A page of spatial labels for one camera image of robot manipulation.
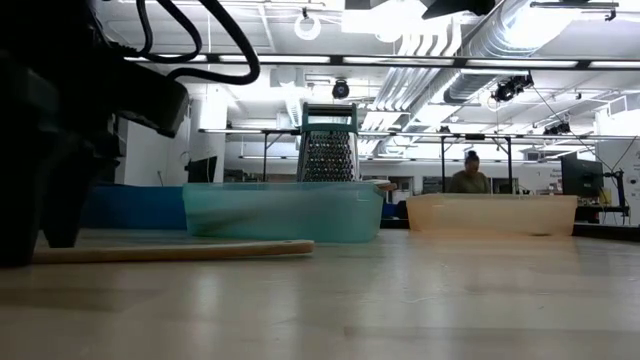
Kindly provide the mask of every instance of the ceiling beam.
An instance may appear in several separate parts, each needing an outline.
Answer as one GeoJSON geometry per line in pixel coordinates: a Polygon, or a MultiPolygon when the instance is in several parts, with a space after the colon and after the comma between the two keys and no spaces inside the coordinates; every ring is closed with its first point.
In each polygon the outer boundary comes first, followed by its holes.
{"type": "MultiPolygon", "coordinates": [[[[160,54],[164,56],[178,54],[160,54]]],[[[640,71],[640,59],[556,59],[556,58],[482,58],[455,56],[383,56],[337,54],[263,54],[263,65],[407,67],[436,69],[499,69],[547,71],[640,71]]],[[[148,62],[143,58],[127,58],[133,62],[148,62]]],[[[243,55],[200,54],[186,64],[246,65],[243,55]]]]}

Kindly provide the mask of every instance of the light wood table surface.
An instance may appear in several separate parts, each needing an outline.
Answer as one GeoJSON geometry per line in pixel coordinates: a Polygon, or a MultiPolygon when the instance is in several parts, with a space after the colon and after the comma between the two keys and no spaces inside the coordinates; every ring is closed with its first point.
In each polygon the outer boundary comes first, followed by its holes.
{"type": "MultiPolygon", "coordinates": [[[[80,246],[196,242],[84,232],[80,246]]],[[[0,270],[0,358],[637,359],[640,248],[424,239],[311,256],[0,270]]]]}

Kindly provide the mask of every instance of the computer monitor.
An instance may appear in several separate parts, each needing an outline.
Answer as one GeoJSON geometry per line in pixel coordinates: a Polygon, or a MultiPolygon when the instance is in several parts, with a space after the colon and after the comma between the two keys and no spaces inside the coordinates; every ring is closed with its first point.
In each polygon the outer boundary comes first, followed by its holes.
{"type": "Polygon", "coordinates": [[[212,156],[208,159],[189,161],[189,164],[185,166],[185,170],[189,172],[187,181],[190,183],[213,182],[217,160],[217,156],[212,156]]]}
{"type": "Polygon", "coordinates": [[[562,192],[564,195],[599,197],[604,187],[602,164],[579,160],[576,154],[560,158],[562,165],[562,192]]]}

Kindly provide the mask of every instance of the blue container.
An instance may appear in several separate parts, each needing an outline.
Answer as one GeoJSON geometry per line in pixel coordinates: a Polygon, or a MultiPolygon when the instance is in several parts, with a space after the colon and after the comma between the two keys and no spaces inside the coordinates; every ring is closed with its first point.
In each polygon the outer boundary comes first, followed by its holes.
{"type": "Polygon", "coordinates": [[[194,236],[256,240],[371,241],[383,193],[371,183],[185,184],[194,236]]]}

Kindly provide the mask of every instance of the box grater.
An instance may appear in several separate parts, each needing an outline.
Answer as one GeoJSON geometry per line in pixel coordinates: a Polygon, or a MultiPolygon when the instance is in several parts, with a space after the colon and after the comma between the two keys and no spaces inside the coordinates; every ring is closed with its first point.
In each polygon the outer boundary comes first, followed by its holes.
{"type": "Polygon", "coordinates": [[[303,105],[298,181],[358,181],[356,105],[303,105]]]}

